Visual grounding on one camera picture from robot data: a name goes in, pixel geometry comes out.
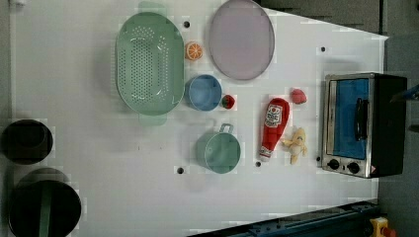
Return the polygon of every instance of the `green mug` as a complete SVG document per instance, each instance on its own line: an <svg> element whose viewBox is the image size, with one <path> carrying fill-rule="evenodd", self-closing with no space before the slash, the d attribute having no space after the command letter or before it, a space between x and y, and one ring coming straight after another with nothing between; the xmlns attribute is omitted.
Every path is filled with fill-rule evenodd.
<svg viewBox="0 0 419 237"><path fill-rule="evenodd" d="M224 123L219 132L202 136L197 143L198 163L216 173L225 174L240 160L240 144L231 134L233 125Z"/></svg>

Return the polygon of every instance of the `white table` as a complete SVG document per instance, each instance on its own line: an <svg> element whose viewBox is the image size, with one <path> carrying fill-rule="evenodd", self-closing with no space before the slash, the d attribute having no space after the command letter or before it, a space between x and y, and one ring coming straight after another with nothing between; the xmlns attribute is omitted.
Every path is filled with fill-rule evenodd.
<svg viewBox="0 0 419 237"><path fill-rule="evenodd" d="M209 22L224 1L160 2L184 41L201 42L208 52ZM186 236L377 198L377 180L324 172L315 158L324 76L382 72L384 37L266 10L276 51L260 77L244 83L229 79L207 53L186 62L185 81L214 75L224 93L237 97L233 111L197 112L183 101L163 126L143 127L115 82L115 40L137 5L28 1L11 16L13 116L39 119L54 134L53 152L33 169L57 168L79 192L83 216L71 236ZM188 30L185 20L191 22ZM291 137L292 126L303 127L308 154L291 166L290 153L277 146L272 160L258 168L266 105L274 96L288 99L292 87L301 88L308 102L291 105L285 137ZM194 147L224 122L234 125L242 156L233 172L216 175L196 165ZM178 167L186 173L178 175Z"/></svg>

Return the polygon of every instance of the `bottle label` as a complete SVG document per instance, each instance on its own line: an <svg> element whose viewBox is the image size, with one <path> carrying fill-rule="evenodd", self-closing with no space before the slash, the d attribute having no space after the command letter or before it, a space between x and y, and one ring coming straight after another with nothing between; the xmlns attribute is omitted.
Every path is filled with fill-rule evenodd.
<svg viewBox="0 0 419 237"><path fill-rule="evenodd" d="M283 107L278 105L269 105L266 112L265 125L268 127L278 127L282 121Z"/></svg>
<svg viewBox="0 0 419 237"><path fill-rule="evenodd" d="M262 146L259 154L267 156L267 157L271 157L272 151L266 148L265 146Z"/></svg>

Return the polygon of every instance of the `blue bowl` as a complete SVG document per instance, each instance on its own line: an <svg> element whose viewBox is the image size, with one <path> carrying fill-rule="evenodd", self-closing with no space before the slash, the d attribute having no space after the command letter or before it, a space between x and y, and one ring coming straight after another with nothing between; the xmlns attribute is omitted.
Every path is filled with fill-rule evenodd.
<svg viewBox="0 0 419 237"><path fill-rule="evenodd" d="M212 111L221 100L221 85L215 77L211 75L201 75L186 86L186 98L191 107L198 111Z"/></svg>

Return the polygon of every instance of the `small hole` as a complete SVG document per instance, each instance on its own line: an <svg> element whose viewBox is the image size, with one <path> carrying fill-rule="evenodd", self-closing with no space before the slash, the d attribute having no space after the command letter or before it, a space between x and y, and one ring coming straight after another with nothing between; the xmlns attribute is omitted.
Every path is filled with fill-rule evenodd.
<svg viewBox="0 0 419 237"><path fill-rule="evenodd" d="M191 23L189 23L188 21L184 22L184 27L185 28L189 28L191 26Z"/></svg>

